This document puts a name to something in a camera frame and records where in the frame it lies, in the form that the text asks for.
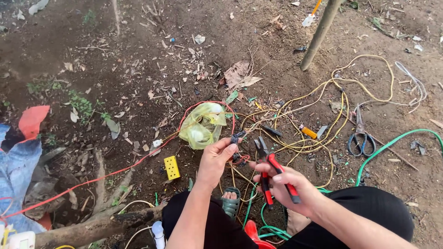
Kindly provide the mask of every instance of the yellow plastic bag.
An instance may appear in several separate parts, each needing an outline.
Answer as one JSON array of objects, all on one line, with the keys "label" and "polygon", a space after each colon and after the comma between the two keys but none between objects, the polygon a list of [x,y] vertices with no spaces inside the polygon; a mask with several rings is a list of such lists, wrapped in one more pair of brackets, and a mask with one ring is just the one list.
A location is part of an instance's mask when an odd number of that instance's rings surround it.
[{"label": "yellow plastic bag", "polygon": [[226,118],[221,105],[201,103],[183,121],[179,137],[189,143],[194,150],[203,150],[208,144],[218,141]]}]

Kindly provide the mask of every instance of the red pliers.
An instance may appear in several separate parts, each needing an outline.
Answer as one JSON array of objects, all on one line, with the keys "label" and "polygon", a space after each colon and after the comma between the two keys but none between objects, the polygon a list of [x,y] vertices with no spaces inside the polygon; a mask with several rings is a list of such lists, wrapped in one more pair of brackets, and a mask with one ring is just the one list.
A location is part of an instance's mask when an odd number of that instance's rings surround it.
[{"label": "red pliers", "polygon": [[[268,163],[271,165],[277,174],[281,174],[284,172],[283,167],[280,165],[280,163],[276,160],[275,153],[268,152],[268,148],[266,147],[266,144],[264,143],[263,137],[258,137],[258,140],[254,140],[255,148],[257,149],[258,155],[260,157],[259,163]],[[300,197],[297,193],[297,190],[295,190],[294,186],[291,184],[285,184],[286,189],[288,190],[289,196],[291,197],[292,203],[299,204],[301,203]],[[266,202],[266,206],[268,206],[268,209],[272,209],[273,201],[271,192],[269,190],[269,176],[267,172],[261,173],[261,188],[263,190],[264,194],[264,200]]]}]

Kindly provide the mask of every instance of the blue scissors handle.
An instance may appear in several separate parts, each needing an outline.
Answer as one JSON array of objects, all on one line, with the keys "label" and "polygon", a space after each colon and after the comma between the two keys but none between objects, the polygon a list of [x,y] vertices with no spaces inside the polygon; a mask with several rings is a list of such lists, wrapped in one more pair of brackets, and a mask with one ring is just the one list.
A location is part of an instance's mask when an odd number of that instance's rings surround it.
[{"label": "blue scissors handle", "polygon": [[[349,137],[348,145],[347,145],[349,154],[351,154],[351,155],[353,155],[353,156],[361,156],[361,155],[364,155],[364,156],[366,156],[366,157],[370,157],[370,156],[372,156],[372,154],[374,154],[375,151],[376,151],[376,149],[377,149],[374,139],[371,137],[371,135],[369,135],[369,134],[367,134],[367,133],[362,134],[362,135],[363,135],[363,143],[360,145],[360,143],[358,142],[357,135],[358,135],[358,134],[353,133],[353,134],[351,134],[351,136]],[[368,141],[369,141],[369,143],[370,143],[370,145],[371,145],[371,147],[372,147],[372,150],[370,151],[370,153],[366,153],[366,152],[365,152],[365,146],[366,146],[366,143],[367,143]],[[352,149],[351,149],[352,142],[355,143],[355,145],[356,145],[356,147],[357,147],[357,150],[358,150],[358,154],[356,154],[356,153],[354,153],[354,152],[352,151]]]}]

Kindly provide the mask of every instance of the person's right hand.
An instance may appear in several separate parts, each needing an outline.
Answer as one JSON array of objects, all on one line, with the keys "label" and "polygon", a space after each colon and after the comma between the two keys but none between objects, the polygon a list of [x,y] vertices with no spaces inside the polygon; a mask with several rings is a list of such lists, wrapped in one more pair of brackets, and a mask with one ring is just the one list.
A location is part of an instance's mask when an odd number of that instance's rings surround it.
[{"label": "person's right hand", "polygon": [[[323,208],[325,204],[325,197],[312,183],[306,179],[300,172],[295,171],[292,168],[283,167],[285,172],[277,174],[275,169],[267,163],[250,162],[249,166],[259,172],[267,172],[272,178],[269,184],[272,185],[271,194],[288,209],[302,214],[306,217],[312,217],[313,213],[319,208]],[[254,176],[254,182],[260,182],[261,175]],[[292,184],[299,197],[301,199],[300,204],[292,203],[286,190],[285,184]],[[262,192],[261,187],[257,187],[257,190]]]}]

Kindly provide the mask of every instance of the yellow power strip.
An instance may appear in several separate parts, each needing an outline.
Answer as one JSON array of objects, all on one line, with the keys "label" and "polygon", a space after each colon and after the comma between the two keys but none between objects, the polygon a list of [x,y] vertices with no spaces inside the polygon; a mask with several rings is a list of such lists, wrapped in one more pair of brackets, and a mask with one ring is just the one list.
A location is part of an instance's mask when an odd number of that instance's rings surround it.
[{"label": "yellow power strip", "polygon": [[168,180],[180,177],[179,167],[177,166],[175,156],[167,157],[164,159],[164,161]]}]

